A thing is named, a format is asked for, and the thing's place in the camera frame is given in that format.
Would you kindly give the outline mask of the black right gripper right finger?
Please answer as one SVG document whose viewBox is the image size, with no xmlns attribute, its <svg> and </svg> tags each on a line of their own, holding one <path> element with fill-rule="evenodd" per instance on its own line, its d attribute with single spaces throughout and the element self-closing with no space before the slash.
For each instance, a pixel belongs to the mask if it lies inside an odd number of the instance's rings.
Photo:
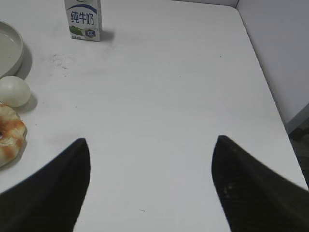
<svg viewBox="0 0 309 232">
<path fill-rule="evenodd" d="M 309 192 L 218 136 L 211 174 L 233 232 L 307 232 Z"/>
</svg>

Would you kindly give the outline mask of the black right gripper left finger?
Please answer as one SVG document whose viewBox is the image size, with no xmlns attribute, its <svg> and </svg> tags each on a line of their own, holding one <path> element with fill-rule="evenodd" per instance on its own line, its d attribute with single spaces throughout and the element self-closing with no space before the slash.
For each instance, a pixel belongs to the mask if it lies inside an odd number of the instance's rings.
<svg viewBox="0 0 309 232">
<path fill-rule="evenodd" d="M 0 194 L 0 230 L 73 231 L 90 176 L 88 145 L 79 138 L 36 173 Z"/>
</svg>

